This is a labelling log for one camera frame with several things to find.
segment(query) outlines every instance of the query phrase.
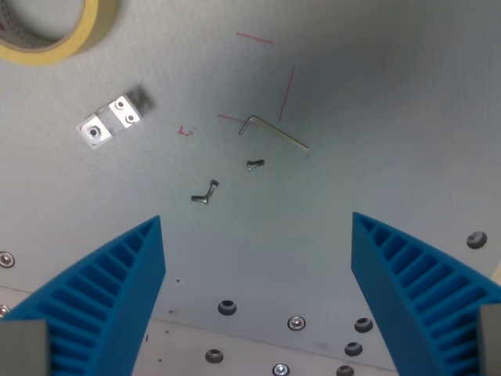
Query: screw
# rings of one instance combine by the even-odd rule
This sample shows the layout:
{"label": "screw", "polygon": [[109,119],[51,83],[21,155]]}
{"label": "screw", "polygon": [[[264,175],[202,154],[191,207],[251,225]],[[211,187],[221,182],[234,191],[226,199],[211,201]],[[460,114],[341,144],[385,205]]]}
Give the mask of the screw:
{"label": "screw", "polygon": [[101,129],[96,125],[92,125],[87,128],[87,133],[90,138],[95,139],[101,136]]}
{"label": "screw", "polygon": [[273,368],[273,374],[275,376],[287,376],[290,373],[290,369],[286,364],[277,364]]}
{"label": "screw", "polygon": [[207,198],[207,196],[191,196],[191,201],[203,202],[204,204],[207,204],[207,202],[209,202],[209,199]]}
{"label": "screw", "polygon": [[215,180],[211,180],[211,186],[207,192],[207,194],[205,195],[207,197],[207,199],[211,198],[214,190],[218,187],[219,183],[216,182]]}
{"label": "screw", "polygon": [[289,319],[289,322],[287,323],[287,326],[292,331],[300,331],[302,329],[305,329],[306,321],[301,316],[292,316]]}
{"label": "screw", "polygon": [[211,180],[211,186],[205,196],[191,196],[191,201],[203,202],[204,204],[209,203],[209,198],[211,198],[214,190],[218,187],[219,183],[215,180]]}
{"label": "screw", "polygon": [[9,312],[10,308],[7,305],[0,304],[0,319],[4,318]]}
{"label": "screw", "polygon": [[12,268],[15,263],[14,257],[8,252],[0,252],[0,266],[2,268]]}
{"label": "screw", "polygon": [[254,167],[259,167],[259,166],[264,166],[265,165],[265,160],[260,159],[259,161],[247,161],[247,168],[249,171],[254,168]]}

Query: silver metal plate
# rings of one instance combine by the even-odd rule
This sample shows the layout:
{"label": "silver metal plate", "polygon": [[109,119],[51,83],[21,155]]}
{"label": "silver metal plate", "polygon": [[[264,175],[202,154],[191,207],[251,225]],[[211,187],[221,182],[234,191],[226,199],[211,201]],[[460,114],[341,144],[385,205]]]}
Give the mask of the silver metal plate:
{"label": "silver metal plate", "polygon": [[[168,274],[154,317],[345,359],[359,342],[351,361],[392,368],[377,323],[354,329],[373,318],[350,270],[351,213],[492,275],[501,2],[148,4],[130,0],[103,43],[61,64],[0,61],[0,248],[16,257],[0,285],[35,291],[159,214]],[[137,84],[155,102],[144,126],[94,153],[75,119]],[[309,152],[219,117],[252,114]],[[190,202],[211,179],[211,204]],[[488,236],[476,251],[474,231]],[[226,299],[232,316],[217,310]]]}

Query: gray block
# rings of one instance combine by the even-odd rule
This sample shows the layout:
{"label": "gray block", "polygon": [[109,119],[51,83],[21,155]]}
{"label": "gray block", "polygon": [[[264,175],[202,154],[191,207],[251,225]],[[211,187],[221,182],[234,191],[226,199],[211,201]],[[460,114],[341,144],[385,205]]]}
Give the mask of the gray block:
{"label": "gray block", "polygon": [[44,320],[0,320],[3,376],[49,376],[49,331]]}
{"label": "gray block", "polygon": [[480,307],[477,318],[478,356],[482,376],[501,375],[501,304]]}

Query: ribbed plastic part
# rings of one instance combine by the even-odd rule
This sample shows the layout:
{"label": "ribbed plastic part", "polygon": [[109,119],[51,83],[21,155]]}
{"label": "ribbed plastic part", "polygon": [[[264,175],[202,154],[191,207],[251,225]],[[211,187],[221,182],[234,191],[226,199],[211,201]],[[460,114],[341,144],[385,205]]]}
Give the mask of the ribbed plastic part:
{"label": "ribbed plastic part", "polygon": [[130,375],[165,275],[160,217],[103,245],[4,320],[46,320],[52,376]]}
{"label": "ribbed plastic part", "polygon": [[481,305],[501,287],[382,222],[353,214],[351,270],[400,376],[479,374]]}

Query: masking tape roll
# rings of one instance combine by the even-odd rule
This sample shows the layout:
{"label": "masking tape roll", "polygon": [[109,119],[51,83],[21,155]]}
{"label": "masking tape roll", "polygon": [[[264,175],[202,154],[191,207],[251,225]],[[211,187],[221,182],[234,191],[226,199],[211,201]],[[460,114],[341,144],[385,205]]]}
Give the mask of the masking tape roll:
{"label": "masking tape roll", "polygon": [[83,0],[75,28],[60,41],[38,37],[20,25],[0,0],[0,58],[26,65],[57,63],[93,47],[113,26],[118,0]]}

